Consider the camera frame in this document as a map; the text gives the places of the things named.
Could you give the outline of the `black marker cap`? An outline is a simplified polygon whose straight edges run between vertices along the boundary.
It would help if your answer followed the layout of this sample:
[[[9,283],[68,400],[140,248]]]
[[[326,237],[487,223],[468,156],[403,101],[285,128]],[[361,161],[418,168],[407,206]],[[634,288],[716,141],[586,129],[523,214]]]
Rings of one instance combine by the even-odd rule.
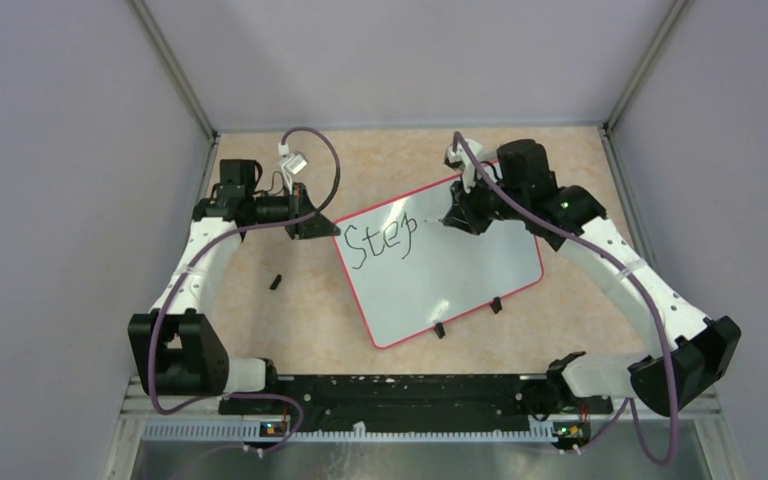
[[[270,284],[269,289],[271,291],[276,290],[281,284],[282,280],[283,280],[283,276],[281,274],[277,274],[273,279],[272,283]]]

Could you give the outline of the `pink framed whiteboard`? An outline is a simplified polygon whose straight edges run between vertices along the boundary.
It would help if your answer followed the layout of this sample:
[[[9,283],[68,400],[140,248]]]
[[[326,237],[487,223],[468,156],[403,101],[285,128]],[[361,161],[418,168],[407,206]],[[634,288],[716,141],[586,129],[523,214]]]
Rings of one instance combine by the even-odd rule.
[[[387,349],[539,283],[538,240],[519,222],[471,235],[423,220],[451,206],[450,176],[349,214],[337,254],[367,334]]]

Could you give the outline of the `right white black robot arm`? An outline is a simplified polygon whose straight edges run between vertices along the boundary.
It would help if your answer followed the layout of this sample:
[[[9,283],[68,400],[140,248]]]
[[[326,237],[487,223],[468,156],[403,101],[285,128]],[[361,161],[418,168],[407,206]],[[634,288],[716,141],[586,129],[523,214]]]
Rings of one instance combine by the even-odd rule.
[[[728,316],[713,318],[667,284],[622,236],[585,188],[561,186],[547,151],[532,139],[496,148],[489,173],[480,144],[455,135],[444,154],[459,179],[445,226],[472,235],[495,221],[518,221],[586,273],[645,344],[640,354],[573,353],[553,362],[549,404],[572,412],[586,397],[628,397],[676,415],[721,379],[741,338]]]

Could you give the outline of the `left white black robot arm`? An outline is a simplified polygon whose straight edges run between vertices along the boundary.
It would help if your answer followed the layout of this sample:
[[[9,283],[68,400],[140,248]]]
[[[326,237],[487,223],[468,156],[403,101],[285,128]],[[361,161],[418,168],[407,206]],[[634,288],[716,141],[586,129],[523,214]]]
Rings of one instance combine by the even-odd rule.
[[[212,194],[194,207],[188,241],[164,292],[150,311],[132,316],[128,338],[146,393],[218,396],[242,393],[257,413],[279,404],[280,386],[264,358],[230,356],[209,318],[232,257],[253,229],[281,227],[293,240],[332,237],[339,228],[314,206],[293,177],[307,164],[299,152],[283,156],[283,188],[258,191],[261,165],[223,160]]]

